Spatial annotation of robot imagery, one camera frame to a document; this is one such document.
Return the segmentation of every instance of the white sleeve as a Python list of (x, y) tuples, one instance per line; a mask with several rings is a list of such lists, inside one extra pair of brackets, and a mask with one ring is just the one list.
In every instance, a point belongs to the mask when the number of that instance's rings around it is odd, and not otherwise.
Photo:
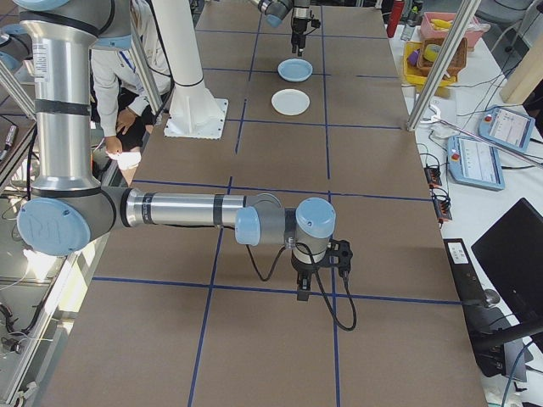
[(91, 66), (94, 78), (94, 91), (100, 115), (100, 125), (106, 137), (116, 136), (117, 115), (119, 104), (119, 83), (114, 71), (108, 66), (106, 60), (101, 58), (101, 52), (92, 51)]

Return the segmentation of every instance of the white pillar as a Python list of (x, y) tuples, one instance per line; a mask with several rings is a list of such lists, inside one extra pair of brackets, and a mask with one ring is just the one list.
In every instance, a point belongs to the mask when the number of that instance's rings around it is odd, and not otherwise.
[(153, 6), (176, 82), (165, 135), (221, 138), (228, 101), (205, 87), (188, 0), (154, 0)]

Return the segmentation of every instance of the blue tape line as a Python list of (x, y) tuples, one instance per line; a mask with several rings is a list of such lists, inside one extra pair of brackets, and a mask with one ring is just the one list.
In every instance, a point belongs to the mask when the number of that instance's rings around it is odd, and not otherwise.
[(234, 148), (234, 153), (235, 154), (238, 154), (239, 142), (241, 141), (241, 131), (242, 131), (243, 127), (244, 127), (244, 118), (245, 118), (245, 109), (246, 108), (247, 108), (247, 98), (244, 99), (244, 108), (241, 111), (241, 120), (240, 120), (239, 128), (238, 128), (238, 140), (236, 140), (236, 147)]
[(134, 180), (134, 182), (140, 182), (142, 184), (155, 184), (155, 185), (176, 185), (179, 187), (202, 187), (202, 188), (228, 188), (228, 185), (214, 185), (214, 184), (198, 184), (192, 182), (175, 182), (175, 181), (155, 181), (155, 180)]
[(337, 197), (361, 197), (370, 199), (393, 199), (397, 201), (417, 201), (417, 202), (432, 202), (432, 198), (410, 198), (410, 197), (395, 197), (386, 195), (366, 195), (364, 193), (341, 193), (332, 192), (332, 195)]
[(253, 58), (251, 59), (251, 66), (249, 72), (249, 82), (251, 82), (251, 77), (253, 76), (253, 67), (255, 66), (255, 56), (256, 56), (256, 46), (258, 45), (258, 36), (260, 35), (260, 24), (262, 24), (262, 14), (258, 19), (258, 28), (256, 30), (255, 46), (253, 47)]
[[(220, 70), (220, 71), (226, 71), (226, 72), (243, 72), (243, 73), (249, 73), (254, 72), (257, 74), (274, 74), (277, 75), (277, 70), (240, 70), (240, 69), (234, 69), (234, 68), (202, 68), (202, 70)], [(313, 72), (312, 75), (324, 75)]]
[(218, 33), (227, 33), (227, 34), (258, 34), (258, 32), (255, 31), (235, 31), (235, 30), (202, 30), (202, 29), (195, 29), (196, 32), (218, 32)]
[[(139, 182), (142, 184), (155, 184), (155, 185), (174, 185), (179, 187), (202, 187), (202, 188), (222, 188), (228, 189), (228, 185), (214, 185), (214, 184), (198, 184), (191, 182), (174, 182), (174, 181), (154, 181), (154, 180), (134, 180), (134, 182)], [(301, 189), (282, 189), (282, 188), (271, 188), (271, 187), (245, 187), (245, 186), (230, 186), (230, 189), (233, 191), (245, 190), (245, 191), (258, 191), (258, 192), (285, 192), (285, 193), (303, 193), (310, 195), (328, 195), (328, 192), (323, 191), (309, 191)], [(370, 199), (393, 199), (400, 201), (415, 201), (415, 202), (432, 202), (431, 198), (410, 198), (410, 197), (395, 197), (395, 196), (386, 196), (386, 195), (368, 195), (365, 193), (354, 193), (354, 192), (330, 192), (330, 195), (333, 197), (352, 197), (352, 198), (370, 198)]]
[(357, 75), (357, 78), (370, 78), (370, 79), (398, 79), (398, 76), (387, 75)]
[(258, 192), (286, 192), (286, 193), (307, 193), (311, 195), (327, 195), (326, 192), (320, 191), (304, 191), (304, 190), (295, 190), (295, 189), (280, 189), (280, 188), (259, 188), (259, 187), (243, 187), (235, 186), (232, 187), (235, 190), (246, 190), (246, 191), (258, 191)]
[(295, 121), (274, 121), (274, 120), (253, 120), (253, 119), (246, 119), (245, 120), (248, 123), (265, 123), (265, 124), (273, 124), (273, 125), (316, 125), (320, 127), (328, 126), (328, 127), (348, 127), (348, 128), (354, 128), (354, 129), (385, 129), (385, 130), (401, 130), (401, 127), (398, 125), (333, 125), (333, 124), (326, 124), (326, 123), (301, 123), (301, 122), (295, 122)]
[[(347, 298), (347, 294), (336, 294), (336, 297)], [(435, 304), (435, 305), (462, 305), (460, 301), (447, 299), (429, 299), (429, 298), (404, 298), (404, 297), (384, 297), (380, 295), (352, 294), (354, 299), (370, 299), (374, 301), (390, 301), (393, 303), (415, 303), (415, 304)]]
[(9, 95), (6, 96), (6, 98), (0, 103), (0, 106), (3, 106), (4, 103), (9, 99)]
[[(259, 34), (255, 31), (235, 31), (235, 30), (201, 30), (197, 29), (196, 32), (216, 32), (221, 34)], [(263, 36), (290, 36), (290, 34), (285, 32), (261, 32)], [(333, 36), (329, 35), (323, 36), (324, 38), (359, 38), (363, 40), (388, 40), (386, 36)]]
[(134, 284), (149, 284), (155, 286), (179, 286), (179, 287), (191, 287), (191, 288), (209, 288), (209, 284), (201, 284), (197, 282), (169, 282), (162, 280), (147, 280), (139, 278), (125, 278), (125, 277), (108, 277), (108, 276), (95, 276), (92, 278), (96, 282), (131, 282)]
[(210, 314), (211, 296), (213, 294), (213, 282), (215, 280), (215, 275), (217, 271), (217, 261), (219, 259), (219, 251), (221, 250), (223, 232), (224, 232), (224, 229), (221, 229), (221, 231), (219, 232), (219, 238), (217, 240), (217, 247), (215, 250), (215, 259), (213, 261), (213, 271), (211, 272), (210, 288), (208, 290), (207, 299), (205, 302), (204, 319), (202, 320), (202, 329), (200, 330), (198, 350), (196, 352), (196, 360), (194, 361), (193, 380), (191, 381), (190, 393), (188, 395), (188, 403), (187, 403), (188, 407), (191, 407), (193, 405), (194, 390), (196, 388), (196, 381), (198, 379), (198, 369), (199, 369), (199, 364), (200, 364), (200, 357), (202, 356), (202, 348), (204, 347), (205, 328), (207, 327), (207, 319)]
[(11, 10), (9, 10), (7, 14), (2, 15), (2, 16), (0, 17), (0, 21), (2, 21), (3, 19), (5, 19), (6, 17), (10, 16), (10, 15), (13, 13), (13, 11), (14, 11), (16, 8), (18, 8), (18, 7), (19, 7), (19, 6), (15, 6), (15, 7), (13, 7)]
[[(120, 282), (131, 284), (149, 284), (158, 286), (179, 286), (179, 287), (191, 287), (191, 288), (210, 288), (210, 284), (201, 284), (197, 282), (170, 282), (161, 280), (146, 280), (137, 278), (125, 278), (125, 277), (111, 277), (111, 276), (95, 276), (92, 278), (97, 282)], [(241, 287), (241, 286), (228, 286), (228, 285), (213, 285), (213, 288), (220, 290), (232, 290), (232, 291), (252, 291), (258, 293), (275, 293), (275, 294), (296, 294), (295, 290), (284, 290), (279, 288), (260, 288), (260, 287)], [(321, 296), (321, 293), (312, 291), (311, 295)], [(347, 294), (336, 293), (337, 298), (347, 298)], [(437, 304), (437, 305), (462, 305), (460, 301), (442, 300), (442, 299), (428, 299), (428, 298), (404, 298), (404, 297), (385, 297), (378, 295), (364, 295), (364, 294), (352, 294), (355, 299), (368, 299), (374, 301), (391, 301), (396, 303), (417, 303), (417, 304)]]
[(322, 87), (323, 87), (323, 101), (324, 101), (324, 135), (326, 143), (326, 175), (330, 179), (331, 169), (330, 169), (330, 138), (328, 136), (328, 99), (326, 94), (326, 59), (324, 58), (324, 26), (321, 28), (321, 44), (322, 44)]
[(401, 130), (398, 125), (330, 125), (330, 127), (349, 127), (354, 129), (385, 129), (385, 130)]
[[(328, 202), (332, 204), (332, 193), (328, 191)], [(330, 269), (330, 278), (332, 281), (332, 307), (333, 312), (338, 314), (338, 304), (337, 304), (337, 290), (336, 290), (336, 277), (335, 277), (336, 268), (333, 267)], [(341, 407), (341, 380), (340, 380), (340, 369), (339, 369), (339, 339), (338, 339), (338, 326), (333, 324), (333, 359), (334, 359), (334, 368), (335, 368), (335, 385), (336, 385), (336, 405)]]
[(264, 123), (264, 124), (273, 124), (273, 125), (316, 125), (323, 127), (325, 126), (323, 123), (301, 123), (297, 121), (274, 121), (274, 120), (253, 120), (253, 119), (246, 119), (247, 123)]

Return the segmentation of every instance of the metal rod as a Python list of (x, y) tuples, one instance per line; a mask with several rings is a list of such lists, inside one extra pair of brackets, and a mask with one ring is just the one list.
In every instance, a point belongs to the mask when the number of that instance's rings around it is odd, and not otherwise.
[(515, 157), (517, 159), (521, 159), (522, 161), (525, 161), (525, 162), (527, 162), (529, 164), (532, 164), (534, 167), (537, 167), (537, 168), (540, 168), (540, 169), (543, 170), (543, 164), (540, 163), (539, 161), (535, 161), (534, 159), (531, 159), (530, 157), (526, 157), (525, 155), (522, 155), (521, 153), (510, 150), (509, 148), (505, 148), (505, 147), (501, 146), (500, 144), (498, 144), (497, 142), (493, 142), (491, 140), (488, 140), (488, 139), (486, 139), (486, 138), (484, 138), (484, 137), (482, 137), (482, 136), (480, 136), (478, 134), (472, 133), (471, 131), (464, 130), (464, 129), (462, 129), (461, 127), (459, 127), (457, 125), (453, 125), (452, 123), (448, 122), (447, 120), (440, 119), (439, 123), (447, 125), (447, 126), (453, 128), (453, 129), (455, 129), (456, 131), (459, 131), (462, 134), (465, 134), (466, 136), (470, 136), (471, 138), (474, 138), (478, 142), (484, 142), (486, 144), (489, 144), (490, 146), (492, 146), (494, 148), (497, 148), (498, 150), (503, 151), (504, 153), (512, 155), (513, 157)]
[(132, 47), (130, 48), (130, 55), (136, 65), (137, 75), (142, 82), (143, 89), (148, 95), (149, 106), (153, 111), (153, 114), (157, 114), (162, 104), (160, 99), (159, 88), (156, 86), (153, 74), (148, 67), (147, 59), (145, 58), (145, 51), (143, 51), (142, 42), (137, 34), (136, 25), (134, 24), (134, 17), (132, 16)]
[(445, 74), (452, 57), (454, 56), (460, 41), (464, 37), (467, 26), (471, 22), (475, 11), (480, 5), (481, 0), (463, 0), (454, 22), (452, 23), (451, 30), (443, 42), (443, 47), (438, 54), (438, 58), (435, 60), (432, 69), (426, 80), (420, 97), (415, 102), (409, 120), (407, 121), (407, 130), (415, 131), (424, 112), (430, 104), (430, 99), (437, 91), (439, 83), (441, 82), (443, 75)]
[(20, 85), (14, 74), (0, 60), (0, 82), (8, 91), (14, 101), (19, 105), (26, 117), (36, 121), (36, 111), (34, 110), (34, 101), (26, 93), (25, 89)]

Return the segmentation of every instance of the blue bowl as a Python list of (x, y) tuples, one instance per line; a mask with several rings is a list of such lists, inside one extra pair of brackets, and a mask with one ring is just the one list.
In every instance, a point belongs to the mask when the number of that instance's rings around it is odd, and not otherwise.
[(303, 82), (313, 73), (313, 66), (305, 59), (287, 59), (277, 67), (277, 72), (285, 81)]

